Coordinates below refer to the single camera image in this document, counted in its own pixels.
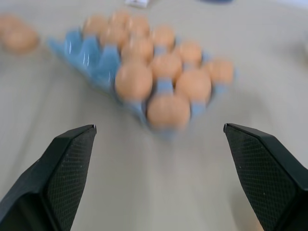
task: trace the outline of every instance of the beige table surface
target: beige table surface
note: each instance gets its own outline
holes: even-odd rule
[[[124,0],[10,0],[44,38],[62,37],[86,16]],[[270,0],[217,6],[153,0],[152,25],[168,22],[240,75],[228,93],[172,142],[143,129],[46,49],[25,57],[0,51],[0,197],[53,137],[95,123],[88,181],[73,231],[253,231],[256,217],[239,184],[223,124],[276,135],[308,166],[308,12]]]

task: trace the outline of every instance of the blue plastic egg tray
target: blue plastic egg tray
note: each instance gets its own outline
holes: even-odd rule
[[[118,97],[114,86],[117,71],[121,66],[121,57],[117,46],[107,45],[102,48],[95,36],[89,36],[83,39],[79,29],[68,32],[65,40],[61,42],[49,39],[48,45],[53,53],[61,56],[71,66],[83,73],[93,87],[109,94],[119,105],[135,114],[142,124],[146,125],[154,133],[158,133],[165,138],[170,138],[176,134],[177,131],[175,130],[155,130],[151,128],[146,118],[147,104],[155,94],[173,92],[171,80],[158,80],[153,87],[151,96],[144,102],[125,102]],[[163,47],[155,47],[154,54],[163,52],[166,52],[166,49]],[[203,62],[209,60],[210,56],[204,52]],[[183,68],[187,69],[190,67],[189,65],[183,64]],[[209,103],[213,101],[213,97],[216,94],[225,92],[227,87],[224,84],[212,86],[212,96]],[[209,103],[207,105],[191,103],[191,119],[203,113]]]

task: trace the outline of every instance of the egg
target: egg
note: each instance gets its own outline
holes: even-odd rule
[[[234,65],[230,61],[215,59],[206,62],[202,69],[209,73],[213,84],[230,84],[234,80]]]
[[[167,47],[170,51],[174,47],[175,33],[170,26],[161,25],[151,32],[151,38],[155,46]]]
[[[100,14],[95,14],[85,21],[82,34],[83,36],[96,35],[100,36],[108,27],[108,20]]]
[[[132,38],[123,46],[121,56],[123,60],[138,57],[149,63],[154,55],[154,45],[149,38]]]
[[[18,17],[12,14],[0,15],[0,36],[9,30],[13,30],[16,27],[24,26],[25,23]]]
[[[147,118],[155,129],[183,129],[190,116],[189,101],[178,94],[157,94],[148,104]]]
[[[109,24],[126,27],[129,19],[130,15],[127,11],[119,10],[112,14],[109,19]]]
[[[186,96],[190,102],[206,103],[211,97],[211,79],[200,69],[190,69],[179,77],[175,92]]]
[[[116,45],[119,49],[122,49],[125,43],[129,40],[129,33],[127,30],[120,26],[108,26],[108,28],[102,32],[100,36],[100,44],[102,46],[106,44]]]
[[[152,72],[144,62],[132,60],[124,63],[115,78],[115,90],[125,101],[143,101],[151,94]]]
[[[194,41],[184,41],[174,50],[182,61],[193,66],[200,66],[202,61],[202,48]]]
[[[148,19],[143,15],[136,15],[129,19],[127,29],[133,37],[147,37],[150,33]]]
[[[181,58],[174,53],[166,53],[155,56],[150,65],[153,79],[172,79],[173,82],[182,73]]]
[[[3,34],[2,43],[5,50],[12,53],[27,53],[39,45],[39,36],[28,26],[20,26]]]

